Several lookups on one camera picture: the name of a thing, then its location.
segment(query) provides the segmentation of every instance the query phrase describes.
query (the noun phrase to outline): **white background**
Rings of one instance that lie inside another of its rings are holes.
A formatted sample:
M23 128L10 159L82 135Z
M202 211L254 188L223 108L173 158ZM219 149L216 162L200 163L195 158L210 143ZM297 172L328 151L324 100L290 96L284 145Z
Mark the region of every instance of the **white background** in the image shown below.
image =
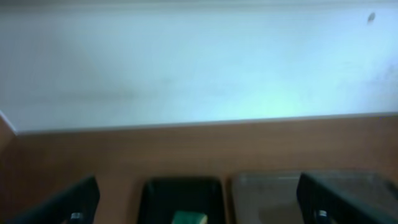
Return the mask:
M398 111L398 2L3 7L0 110L18 132Z

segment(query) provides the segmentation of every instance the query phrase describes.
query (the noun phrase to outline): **gray tray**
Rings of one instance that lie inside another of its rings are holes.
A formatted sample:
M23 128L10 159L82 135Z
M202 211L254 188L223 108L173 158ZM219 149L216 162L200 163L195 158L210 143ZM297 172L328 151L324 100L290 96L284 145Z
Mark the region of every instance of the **gray tray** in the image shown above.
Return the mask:
M310 171L398 219L397 191L373 172ZM302 224L296 188L301 172L247 172L232 181L237 224Z

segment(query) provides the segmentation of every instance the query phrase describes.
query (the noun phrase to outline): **wooden surface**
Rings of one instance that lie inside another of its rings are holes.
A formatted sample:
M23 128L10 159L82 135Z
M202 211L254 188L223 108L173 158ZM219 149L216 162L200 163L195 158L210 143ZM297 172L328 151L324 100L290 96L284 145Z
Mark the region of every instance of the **wooden surface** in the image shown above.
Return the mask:
M369 169L398 181L397 162L398 116L18 136L1 156L0 216L89 174L101 191L95 222L135 223L151 176Z
M0 153L6 148L14 136L15 135L12 132L12 129L7 125L0 115Z

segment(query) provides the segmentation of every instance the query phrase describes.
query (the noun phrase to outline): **white wall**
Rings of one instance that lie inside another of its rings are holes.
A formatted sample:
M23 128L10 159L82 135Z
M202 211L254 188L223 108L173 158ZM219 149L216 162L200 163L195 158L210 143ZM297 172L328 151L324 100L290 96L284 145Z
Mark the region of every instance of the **white wall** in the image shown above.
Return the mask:
M19 132L398 111L398 2L3 8L0 76Z

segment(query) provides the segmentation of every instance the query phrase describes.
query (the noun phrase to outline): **green object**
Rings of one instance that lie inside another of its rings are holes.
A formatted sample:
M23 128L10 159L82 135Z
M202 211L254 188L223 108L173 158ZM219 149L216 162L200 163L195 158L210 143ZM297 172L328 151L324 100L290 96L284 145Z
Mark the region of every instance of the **green object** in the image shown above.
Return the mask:
M207 215L197 212L177 211L174 214L172 224L206 224Z

